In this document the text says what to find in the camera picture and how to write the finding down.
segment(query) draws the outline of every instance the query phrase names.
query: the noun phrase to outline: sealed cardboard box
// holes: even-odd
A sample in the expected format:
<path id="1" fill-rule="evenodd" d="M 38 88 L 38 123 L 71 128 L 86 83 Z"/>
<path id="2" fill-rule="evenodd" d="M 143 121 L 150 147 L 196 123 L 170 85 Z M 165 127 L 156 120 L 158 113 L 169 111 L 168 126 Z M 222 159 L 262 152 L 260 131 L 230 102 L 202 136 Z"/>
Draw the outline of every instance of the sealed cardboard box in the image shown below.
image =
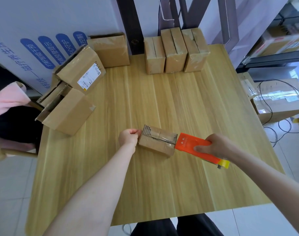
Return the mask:
<path id="1" fill-rule="evenodd" d="M 95 109 L 95 105 L 81 91 L 63 82 L 53 86 L 37 102 L 42 106 L 44 102 L 49 103 L 35 120 L 68 135 L 74 135 Z"/>
<path id="2" fill-rule="evenodd" d="M 248 56 L 251 58 L 279 54 L 299 49 L 299 29 L 296 25 L 283 25 L 268 28 Z"/>
<path id="3" fill-rule="evenodd" d="M 87 43 L 97 53 L 105 68 L 130 64 L 127 40 L 122 32 L 91 35 Z"/>
<path id="4" fill-rule="evenodd" d="M 84 94 L 92 91 L 105 73 L 98 55 L 89 46 L 81 47 L 53 71 L 56 78 Z"/>
<path id="5" fill-rule="evenodd" d="M 179 27 L 161 30 L 160 36 L 166 54 L 165 72 L 183 71 L 187 48 Z"/>
<path id="6" fill-rule="evenodd" d="M 182 30 L 188 55 L 184 65 L 184 72 L 201 71 L 206 57 L 210 54 L 206 40 L 199 28 Z"/>
<path id="7" fill-rule="evenodd" d="M 177 133 L 145 125 L 138 144 L 157 153 L 172 156 L 177 137 Z"/>
<path id="8" fill-rule="evenodd" d="M 144 51 L 146 72 L 148 75 L 163 73 L 165 67 L 165 52 L 160 36 L 145 37 Z"/>
<path id="9" fill-rule="evenodd" d="M 281 81 L 285 83 L 277 80 L 265 81 L 261 83 L 260 88 L 260 83 L 255 83 L 258 96 L 251 102 L 262 124 L 278 122 L 299 114 L 299 92 L 286 84 L 289 83 L 299 90 L 299 80 L 293 78 Z"/>
<path id="10" fill-rule="evenodd" d="M 249 99 L 253 99 L 258 95 L 257 90 L 254 87 L 254 81 L 248 72 L 239 73 L 238 78 Z"/>

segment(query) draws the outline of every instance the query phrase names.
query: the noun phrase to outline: orange tape dispenser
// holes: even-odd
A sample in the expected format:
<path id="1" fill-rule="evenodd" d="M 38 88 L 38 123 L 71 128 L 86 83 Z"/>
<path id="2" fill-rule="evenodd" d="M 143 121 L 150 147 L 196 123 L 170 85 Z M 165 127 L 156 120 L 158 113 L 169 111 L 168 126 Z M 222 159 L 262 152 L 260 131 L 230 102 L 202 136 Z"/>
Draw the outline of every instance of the orange tape dispenser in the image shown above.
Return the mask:
<path id="1" fill-rule="evenodd" d="M 176 144 L 175 144 L 175 149 L 177 149 L 179 151 L 184 151 L 184 152 L 190 153 L 190 154 L 197 156 L 203 160 L 211 162 L 211 163 L 217 165 L 218 169 L 221 169 L 221 167 L 228 169 L 229 163 L 230 163 L 229 161 L 222 160 L 222 159 L 217 158 L 210 154 L 194 151 L 195 146 L 209 146 L 211 144 L 212 143 L 207 140 L 197 138 L 197 137 L 189 135 L 189 134 L 181 133 Z"/>

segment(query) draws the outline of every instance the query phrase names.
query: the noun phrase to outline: person's leg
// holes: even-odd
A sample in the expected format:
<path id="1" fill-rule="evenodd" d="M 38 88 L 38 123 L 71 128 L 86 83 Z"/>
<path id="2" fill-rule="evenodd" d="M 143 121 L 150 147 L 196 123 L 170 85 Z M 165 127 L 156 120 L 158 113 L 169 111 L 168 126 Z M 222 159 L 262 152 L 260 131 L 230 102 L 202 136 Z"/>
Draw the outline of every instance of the person's leg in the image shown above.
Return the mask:
<path id="1" fill-rule="evenodd" d="M 175 226 L 171 220 L 159 219 L 137 223 L 131 236 L 178 236 Z"/>
<path id="2" fill-rule="evenodd" d="M 223 236 L 221 231 L 206 214 L 178 217 L 177 232 L 179 236 Z"/>

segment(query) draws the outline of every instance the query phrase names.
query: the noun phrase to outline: person's right arm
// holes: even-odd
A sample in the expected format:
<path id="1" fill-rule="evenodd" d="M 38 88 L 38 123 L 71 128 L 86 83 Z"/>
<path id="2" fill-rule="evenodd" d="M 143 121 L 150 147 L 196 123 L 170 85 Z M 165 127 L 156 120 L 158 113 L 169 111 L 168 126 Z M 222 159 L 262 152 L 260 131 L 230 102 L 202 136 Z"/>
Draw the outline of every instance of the person's right arm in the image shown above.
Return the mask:
<path id="1" fill-rule="evenodd" d="M 212 144 L 196 146 L 194 150 L 229 160 L 237 165 L 257 184 L 299 233 L 299 183 L 255 156 L 242 151 L 221 134 L 212 134 L 206 140 Z"/>

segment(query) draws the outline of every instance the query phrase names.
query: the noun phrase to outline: pink cloth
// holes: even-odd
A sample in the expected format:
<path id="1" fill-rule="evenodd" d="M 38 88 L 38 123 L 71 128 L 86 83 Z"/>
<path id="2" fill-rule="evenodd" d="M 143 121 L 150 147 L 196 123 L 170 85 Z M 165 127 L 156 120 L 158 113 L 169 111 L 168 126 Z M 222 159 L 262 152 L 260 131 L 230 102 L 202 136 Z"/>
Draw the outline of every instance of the pink cloth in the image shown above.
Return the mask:
<path id="1" fill-rule="evenodd" d="M 23 85 L 22 88 L 13 82 L 0 91 L 0 115 L 11 107 L 26 105 L 30 102 L 25 93 L 26 87 Z"/>
<path id="2" fill-rule="evenodd" d="M 0 91 L 0 115 L 5 113 L 9 108 L 16 106 L 23 106 L 30 102 L 26 95 L 26 87 L 18 86 L 16 82 L 10 83 L 8 86 Z M 31 143 L 19 143 L 15 141 L 0 138 L 0 148 L 13 149 L 19 151 L 30 151 L 35 148 Z"/>

